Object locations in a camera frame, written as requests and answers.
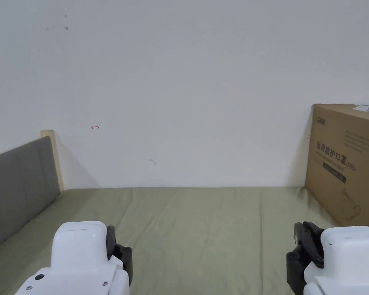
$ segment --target brown cardboard box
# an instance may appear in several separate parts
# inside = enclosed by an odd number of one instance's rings
[[[355,107],[314,105],[305,186],[340,225],[369,226],[369,111]]]

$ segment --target gray upholstered headboard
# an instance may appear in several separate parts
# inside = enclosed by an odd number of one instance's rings
[[[0,244],[60,194],[50,136],[0,154]]]

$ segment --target mattress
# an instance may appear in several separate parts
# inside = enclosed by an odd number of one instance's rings
[[[70,190],[0,246],[0,294],[50,265],[64,222],[99,220],[133,248],[132,295],[291,294],[294,223],[336,226],[304,188]]]

